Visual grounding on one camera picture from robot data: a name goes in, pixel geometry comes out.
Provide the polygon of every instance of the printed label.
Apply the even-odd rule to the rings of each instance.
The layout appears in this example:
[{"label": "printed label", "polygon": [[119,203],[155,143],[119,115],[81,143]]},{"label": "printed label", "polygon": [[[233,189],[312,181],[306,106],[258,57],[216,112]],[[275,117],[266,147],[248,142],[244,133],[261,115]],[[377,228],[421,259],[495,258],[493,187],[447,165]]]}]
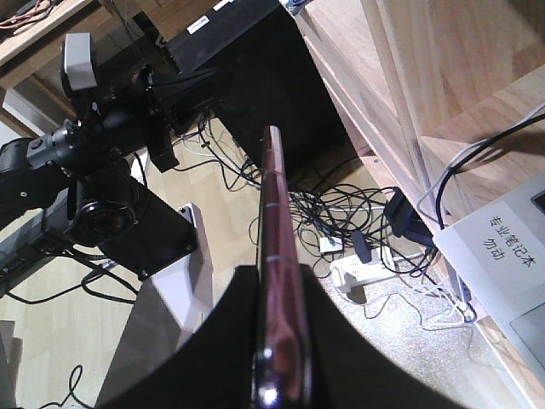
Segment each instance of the printed label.
[{"label": "printed label", "polygon": [[187,30],[189,31],[190,34],[193,34],[196,31],[198,31],[200,28],[202,28],[203,26],[207,25],[208,23],[209,23],[209,18],[204,15],[203,17],[195,21],[193,24],[191,24],[187,28]]},{"label": "printed label", "polygon": [[219,11],[220,9],[223,8],[223,6],[225,6],[226,4],[228,3],[232,3],[234,0],[221,0],[219,3],[217,3],[215,6],[214,6],[214,10],[215,11]]},{"label": "printed label", "polygon": [[545,282],[545,246],[505,202],[487,206],[456,231],[498,288],[518,293]]}]

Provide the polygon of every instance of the white power strip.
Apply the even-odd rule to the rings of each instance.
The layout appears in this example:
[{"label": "white power strip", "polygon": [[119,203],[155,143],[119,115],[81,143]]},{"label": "white power strip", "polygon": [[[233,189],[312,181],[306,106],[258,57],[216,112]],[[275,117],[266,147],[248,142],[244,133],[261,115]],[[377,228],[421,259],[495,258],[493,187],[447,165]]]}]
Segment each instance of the white power strip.
[{"label": "white power strip", "polygon": [[[382,247],[382,259],[393,268],[392,253],[387,247]],[[330,264],[333,284],[341,292],[349,292],[358,285],[368,285],[384,279],[395,277],[395,273],[384,267],[381,261],[381,250],[371,251],[371,261],[363,264],[357,255],[335,260]]]}]

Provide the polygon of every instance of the black cable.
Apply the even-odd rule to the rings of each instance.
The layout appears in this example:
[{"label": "black cable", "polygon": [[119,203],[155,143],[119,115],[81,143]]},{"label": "black cable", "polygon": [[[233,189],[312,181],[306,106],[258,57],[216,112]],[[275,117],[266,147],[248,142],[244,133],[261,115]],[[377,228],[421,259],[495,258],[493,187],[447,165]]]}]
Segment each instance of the black cable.
[{"label": "black cable", "polygon": [[503,131],[502,133],[491,137],[487,141],[485,141],[482,145],[475,148],[474,151],[466,155],[464,158],[462,158],[459,162],[452,165],[448,172],[446,173],[445,177],[441,181],[441,184],[439,185],[439,189],[437,192],[437,197],[435,199],[435,213],[437,215],[437,220],[439,222],[439,227],[441,229],[445,228],[445,223],[443,221],[443,215],[441,214],[441,199],[443,198],[443,194],[445,192],[445,187],[449,179],[467,162],[469,162],[471,159],[475,158],[477,155],[482,153],[487,147],[490,147],[491,145],[495,144],[496,142],[500,141],[501,139],[510,136],[514,134],[515,132],[518,132],[520,130],[523,130],[524,128],[535,124],[536,122],[543,121],[545,119],[545,113],[541,115],[537,115],[533,118],[530,118],[524,122],[521,122],[520,124],[515,125],[514,127]]},{"label": "black cable", "polygon": [[203,132],[206,130],[206,124],[207,124],[208,118],[209,118],[209,113],[208,112],[204,113],[201,116],[201,120],[199,121],[199,124],[198,124],[198,135],[199,135],[200,141],[202,143],[201,147],[206,148],[210,153],[212,153],[212,155],[215,157],[215,159],[218,162],[220,162],[220,164],[221,164],[221,175],[223,177],[223,181],[224,181],[224,184],[225,184],[226,188],[228,190],[232,191],[232,187],[230,187],[228,182],[227,182],[224,167],[227,168],[228,170],[230,170],[235,175],[245,179],[247,182],[253,184],[254,186],[259,187],[261,184],[258,181],[256,181],[253,177],[250,177],[250,176],[246,175],[244,173],[244,171],[240,169],[240,167],[238,167],[236,170],[233,169],[230,164],[227,164],[220,156],[218,156],[218,154],[214,151],[214,149],[212,149],[210,147],[210,142],[206,141],[206,138],[204,138],[204,134],[203,134]]},{"label": "black cable", "polygon": [[176,145],[182,143],[183,141],[187,141],[189,138],[192,138],[192,137],[197,136],[197,135],[198,135],[198,131],[191,132],[189,134],[180,135],[180,136],[178,136],[178,139],[176,139],[172,143],[172,146],[175,147]]},{"label": "black cable", "polygon": [[146,179],[146,171],[144,170],[144,164],[142,163],[142,159],[140,159],[140,155],[136,152],[133,153],[135,155],[135,159],[138,161],[138,166],[140,166],[140,172],[142,172],[142,181],[144,182],[144,186],[147,188],[147,179]]},{"label": "black cable", "polygon": [[218,149],[220,149],[220,152],[221,154],[225,157],[225,158],[228,158],[231,163],[235,164],[236,166],[236,170],[238,171],[238,174],[237,174],[237,179],[235,179],[235,181],[231,184],[230,187],[228,187],[227,189],[232,191],[232,188],[235,186],[236,182],[238,181],[238,179],[240,179],[241,177],[244,177],[244,176],[247,176],[252,182],[254,182],[255,185],[259,185],[259,183],[255,180],[255,178],[252,176],[252,174],[254,173],[261,173],[261,171],[259,169],[254,169],[252,170],[250,173],[244,173],[246,171],[246,169],[248,169],[249,167],[251,167],[253,165],[253,162],[248,158],[246,157],[246,160],[244,161],[244,163],[242,164],[242,166],[238,166],[236,165],[236,162],[234,160],[232,160],[232,158],[230,158],[229,154],[227,154],[227,152],[225,151],[225,149],[223,149],[223,147],[221,146],[220,142],[215,138],[214,136],[214,132],[212,130],[212,117],[211,115],[209,114],[208,115],[208,118],[206,120],[206,124],[208,125],[208,133],[209,133],[209,136],[210,136],[210,139],[212,139],[212,141],[214,141],[215,145],[218,147]]},{"label": "black cable", "polygon": [[201,162],[200,164],[194,164],[192,166],[187,166],[186,168],[183,168],[183,169],[172,168],[172,170],[175,170],[176,172],[187,172],[188,170],[198,168],[199,166],[202,166],[204,164],[217,164],[217,163],[218,163],[218,161],[216,159],[210,159],[210,160],[205,160],[204,162]]},{"label": "black cable", "polygon": [[140,57],[140,59],[142,60],[142,62],[144,62],[144,64],[148,64],[148,62],[147,62],[147,60],[146,60],[146,57],[144,57],[144,55],[141,53],[140,49],[139,49],[138,46],[136,45],[136,40],[135,40],[135,38],[133,37],[133,34],[130,32],[130,29],[128,28],[128,27],[129,27],[128,21],[126,21],[126,19],[124,19],[124,17],[121,15],[121,12],[119,11],[118,6],[116,5],[115,1],[114,1],[114,0],[110,0],[110,3],[112,4],[113,11],[114,11],[115,14],[118,16],[118,18],[121,20],[121,23],[122,23],[122,25],[123,25],[123,29],[124,29],[125,32],[127,33],[127,37],[129,37],[130,46],[132,47],[132,49],[134,50],[134,52]]},{"label": "black cable", "polygon": [[[79,370],[79,373],[77,375],[76,380],[74,380],[74,375],[76,374],[76,371]],[[76,396],[76,387],[79,384],[79,381],[81,380],[83,375],[83,366],[81,364],[78,364],[72,369],[72,372],[70,373],[70,377],[68,378],[68,395],[66,395],[65,399],[62,400],[62,402],[50,402],[46,403],[45,405],[41,405],[38,409],[45,409],[47,407],[56,406],[56,407],[63,407],[68,400],[72,397],[79,405],[83,406],[85,409],[93,409],[92,406],[87,405],[85,402],[80,400]]]},{"label": "black cable", "polygon": [[315,191],[324,181],[327,181],[327,179],[329,179],[335,172],[337,172],[342,166],[344,166],[345,164],[349,164],[350,162],[356,160],[356,159],[359,159],[358,156],[354,156],[354,157],[351,157],[351,158],[348,158],[346,160],[343,160],[342,162],[340,162],[339,164],[335,165],[330,171],[328,171],[325,176],[321,176],[317,171],[316,169],[314,169],[316,171],[316,173],[318,173],[318,176],[321,178],[321,181],[316,184],[314,187],[312,187],[310,189],[310,192],[313,192]]},{"label": "black cable", "polygon": [[252,243],[252,245],[257,245],[257,240],[254,240],[252,238],[252,227],[254,226],[254,223],[257,222],[259,220],[259,216],[257,216],[256,218],[254,218],[254,220],[252,220],[248,226],[248,237],[250,237],[250,241]]},{"label": "black cable", "polygon": [[477,320],[477,318],[479,316],[477,315],[477,311],[475,311],[475,308],[473,307],[473,305],[470,302],[466,302],[466,306],[471,311],[471,314],[472,314],[473,318],[468,320],[467,316],[465,314],[463,314],[464,321],[467,322],[468,324],[472,324],[473,322],[475,322]]},{"label": "black cable", "polygon": [[386,308],[388,301],[390,301],[390,298],[392,298],[393,296],[400,296],[401,298],[403,298],[404,301],[407,304],[409,304],[418,313],[420,325],[422,325],[423,318],[422,318],[422,313],[420,312],[420,309],[418,309],[413,303],[409,302],[409,300],[407,300],[398,292],[393,292],[392,294],[388,295],[386,300],[384,301],[384,303],[381,305],[380,309],[378,310],[378,312],[376,312],[374,315],[367,315],[367,308],[365,307],[365,304],[364,304],[364,317],[367,320],[374,320],[375,318],[378,318],[379,315],[382,314],[382,311],[384,311],[384,308]]},{"label": "black cable", "polygon": [[225,173],[223,173],[224,175],[224,181],[225,181],[225,185],[226,185],[226,188],[229,192],[236,192],[236,190],[233,190],[234,189],[234,186],[237,184],[237,181],[240,180],[241,177],[243,177],[243,173],[244,173],[244,170],[245,168],[247,167],[248,165],[247,164],[243,164],[242,167],[240,168],[240,173],[237,174],[237,177],[235,178],[235,180],[233,181],[233,183],[231,183],[231,185],[227,185],[227,179],[225,178]]},{"label": "black cable", "polygon": [[[295,232],[302,247],[311,256],[316,257],[313,269],[315,269],[321,261],[329,262],[326,255],[319,253],[319,234],[316,232],[323,233],[330,237],[340,237],[345,246],[351,246],[353,243],[351,241],[350,232],[358,229],[364,233],[364,236],[370,245],[379,247],[380,258],[385,269],[396,274],[407,274],[411,277],[423,276],[434,283],[433,279],[427,274],[427,270],[439,254],[438,250],[429,247],[423,252],[420,259],[409,259],[390,244],[388,239],[390,233],[387,232],[390,227],[384,214],[381,213],[379,216],[372,216],[372,208],[374,205],[385,206],[387,204],[387,200],[377,199],[377,195],[395,191],[397,189],[396,187],[360,189],[350,183],[333,185],[327,180],[330,175],[349,161],[350,159],[338,164],[328,172],[327,176],[321,176],[319,172],[315,170],[320,177],[320,180],[313,186],[313,191],[302,189],[301,191],[290,192],[291,213],[296,223]],[[327,190],[322,193],[316,192],[318,187],[322,187],[323,185],[325,185]],[[342,206],[345,203],[348,204],[349,208],[345,207],[343,209]],[[334,216],[332,214],[332,209],[335,209],[336,206],[342,210],[341,216]],[[388,248],[394,256],[398,256],[402,262],[410,264],[410,268],[402,270],[387,265],[383,252],[385,248]],[[319,279],[325,279],[330,275],[331,270],[326,275],[317,277]],[[447,299],[452,302],[453,305],[456,305],[456,300],[452,299],[450,294],[445,294]],[[385,301],[383,308],[386,306],[388,300],[389,298]],[[467,305],[471,311],[474,311],[471,304],[467,303]],[[460,306],[456,305],[456,308],[462,313],[465,321],[469,322]]]},{"label": "black cable", "polygon": [[13,298],[14,300],[16,300],[18,302],[23,302],[24,304],[28,304],[28,305],[36,305],[36,304],[41,304],[41,303],[44,303],[44,302],[54,300],[54,299],[56,299],[58,297],[64,296],[65,294],[67,294],[69,292],[72,292],[72,291],[74,291],[74,290],[76,290],[78,288],[82,288],[85,292],[87,292],[88,294],[90,294],[91,296],[94,296],[94,297],[104,298],[106,300],[115,301],[115,302],[123,302],[123,303],[130,303],[130,304],[134,303],[134,301],[132,301],[132,300],[128,300],[128,299],[121,298],[121,297],[111,296],[111,295],[108,295],[108,294],[104,294],[104,293],[89,289],[89,284],[91,284],[92,282],[94,282],[94,281],[98,280],[99,278],[103,277],[104,275],[106,275],[106,276],[110,277],[111,279],[116,280],[119,284],[121,284],[122,286],[124,286],[128,290],[132,291],[135,295],[138,295],[138,290],[136,290],[128,281],[126,281],[125,279],[122,279],[121,277],[118,277],[116,274],[113,274],[113,273],[105,270],[104,268],[101,268],[100,266],[97,266],[97,265],[93,264],[90,260],[88,260],[85,257],[85,256],[87,256],[85,253],[76,251],[75,249],[71,249],[70,252],[65,251],[64,253],[57,254],[55,256],[71,258],[72,260],[74,260],[76,262],[80,262],[83,265],[85,265],[86,267],[91,268],[92,272],[90,274],[88,274],[87,276],[85,276],[79,284],[73,285],[72,287],[67,288],[66,290],[60,291],[60,292],[58,292],[58,293],[56,293],[56,294],[54,294],[52,296],[45,297],[45,298],[42,298],[42,299],[39,299],[39,300],[26,300],[25,298],[17,296],[15,294],[11,293],[11,292],[7,292],[6,295],[8,297],[10,297],[10,298]]},{"label": "black cable", "polygon": [[13,294],[12,292],[9,292],[9,291],[6,292],[6,295],[8,297],[10,297],[10,298],[13,298],[16,301],[23,302],[24,304],[36,305],[36,304],[42,304],[42,303],[47,302],[47,301],[55,300],[56,298],[64,296],[65,294],[68,294],[69,292],[77,290],[78,288],[81,288],[81,287],[82,287],[82,284],[80,283],[80,284],[74,285],[74,286],[72,286],[72,287],[70,287],[70,288],[68,288],[66,290],[58,292],[58,293],[54,294],[53,296],[42,298],[40,300],[26,300],[25,298],[20,297],[20,296],[16,296],[15,294]]}]

